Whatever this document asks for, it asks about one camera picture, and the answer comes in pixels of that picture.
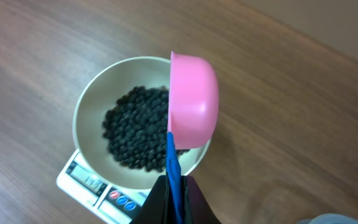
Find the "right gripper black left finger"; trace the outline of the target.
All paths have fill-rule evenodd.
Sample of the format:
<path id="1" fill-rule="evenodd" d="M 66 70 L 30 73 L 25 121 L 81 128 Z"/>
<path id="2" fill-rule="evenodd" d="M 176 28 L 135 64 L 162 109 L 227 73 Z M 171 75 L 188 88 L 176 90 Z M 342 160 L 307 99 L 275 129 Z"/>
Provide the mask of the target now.
<path id="1" fill-rule="evenodd" d="M 139 214 L 131 224 L 164 224 L 170 200 L 170 187 L 165 175 L 158 177 Z"/>

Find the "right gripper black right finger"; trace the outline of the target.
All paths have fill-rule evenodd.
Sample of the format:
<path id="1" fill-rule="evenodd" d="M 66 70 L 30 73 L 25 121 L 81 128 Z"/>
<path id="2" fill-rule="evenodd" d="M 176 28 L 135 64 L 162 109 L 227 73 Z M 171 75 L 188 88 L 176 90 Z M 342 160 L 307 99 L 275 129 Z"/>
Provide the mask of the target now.
<path id="1" fill-rule="evenodd" d="M 196 180 L 192 176 L 182 176 L 183 186 L 183 223 L 184 224 L 221 224 Z"/>

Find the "pink scoop with blue handle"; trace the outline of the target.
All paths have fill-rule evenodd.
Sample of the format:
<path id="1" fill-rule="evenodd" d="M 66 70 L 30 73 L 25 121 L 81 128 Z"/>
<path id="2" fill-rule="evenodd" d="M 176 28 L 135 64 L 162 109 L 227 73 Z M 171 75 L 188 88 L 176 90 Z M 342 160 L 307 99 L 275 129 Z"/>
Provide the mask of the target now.
<path id="1" fill-rule="evenodd" d="M 181 167 L 176 150 L 196 149 L 211 139 L 218 118 L 216 74 L 205 59 L 171 53 L 166 173 L 175 223 L 183 222 Z"/>

